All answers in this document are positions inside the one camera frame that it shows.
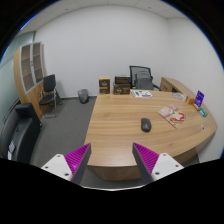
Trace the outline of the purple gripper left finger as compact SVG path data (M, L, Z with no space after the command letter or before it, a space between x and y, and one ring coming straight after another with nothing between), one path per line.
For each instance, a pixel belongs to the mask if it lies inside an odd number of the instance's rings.
M91 144L88 143L73 150L67 155L56 154L42 166L42 169L79 185L83 178L90 155Z

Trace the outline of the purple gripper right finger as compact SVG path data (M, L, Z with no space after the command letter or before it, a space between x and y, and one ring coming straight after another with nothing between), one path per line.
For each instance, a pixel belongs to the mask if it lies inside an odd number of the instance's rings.
M158 154L137 143L133 144L132 153L145 184L183 169L183 166L169 154Z

